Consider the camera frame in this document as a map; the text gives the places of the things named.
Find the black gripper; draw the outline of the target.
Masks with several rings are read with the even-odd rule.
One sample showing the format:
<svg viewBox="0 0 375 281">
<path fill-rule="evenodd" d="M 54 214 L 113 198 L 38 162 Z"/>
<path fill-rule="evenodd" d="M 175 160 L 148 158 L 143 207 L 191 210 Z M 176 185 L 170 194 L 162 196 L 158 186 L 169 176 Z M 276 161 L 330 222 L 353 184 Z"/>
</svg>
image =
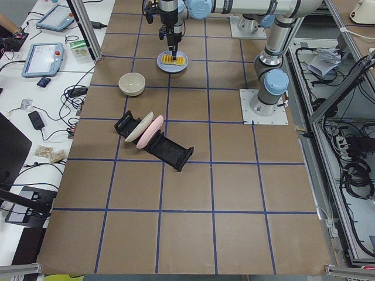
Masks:
<svg viewBox="0 0 375 281">
<path fill-rule="evenodd" d="M 166 24 L 162 24 L 162 26 L 159 28 L 159 39 L 167 39 L 167 44 L 169 47 L 171 47 L 173 61 L 176 61 L 177 58 L 178 44 L 182 39 L 182 31 L 182 23 L 177 23 L 174 26 L 167 26 Z"/>
</svg>

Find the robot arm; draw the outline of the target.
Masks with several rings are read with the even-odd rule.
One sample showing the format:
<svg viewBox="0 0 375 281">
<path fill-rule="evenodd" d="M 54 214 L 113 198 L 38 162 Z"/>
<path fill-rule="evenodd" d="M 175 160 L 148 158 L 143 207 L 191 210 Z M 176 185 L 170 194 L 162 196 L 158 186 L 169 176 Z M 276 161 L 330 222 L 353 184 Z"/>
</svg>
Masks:
<svg viewBox="0 0 375 281">
<path fill-rule="evenodd" d="M 161 38 L 167 38 L 171 60 L 176 61 L 182 24 L 187 18 L 202 20 L 212 13 L 275 14 L 294 18 L 299 6 L 299 1 L 158 1 L 153 11 L 160 16 Z"/>
<path fill-rule="evenodd" d="M 314 12 L 321 1 L 261 1 L 258 15 L 274 15 L 264 50 L 254 62 L 260 89 L 251 100 L 252 110 L 259 116 L 271 116 L 279 98 L 289 85 L 289 78 L 281 70 L 283 56 L 291 44 L 299 23 Z"/>
</svg>

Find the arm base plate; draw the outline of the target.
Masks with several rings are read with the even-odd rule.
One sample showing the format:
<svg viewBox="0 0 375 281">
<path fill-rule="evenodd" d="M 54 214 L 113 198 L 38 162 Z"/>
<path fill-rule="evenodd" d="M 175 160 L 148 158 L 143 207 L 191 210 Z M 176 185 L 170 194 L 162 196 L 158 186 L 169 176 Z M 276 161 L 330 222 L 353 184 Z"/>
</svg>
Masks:
<svg viewBox="0 0 375 281">
<path fill-rule="evenodd" d="M 265 29 L 260 27 L 254 19 L 241 16 L 230 16 L 230 29 L 232 38 L 265 40 Z"/>
<path fill-rule="evenodd" d="M 257 89 L 240 89 L 243 123 L 248 125 L 289 125 L 286 107 L 280 97 L 274 105 L 265 105 L 258 99 Z"/>
</svg>

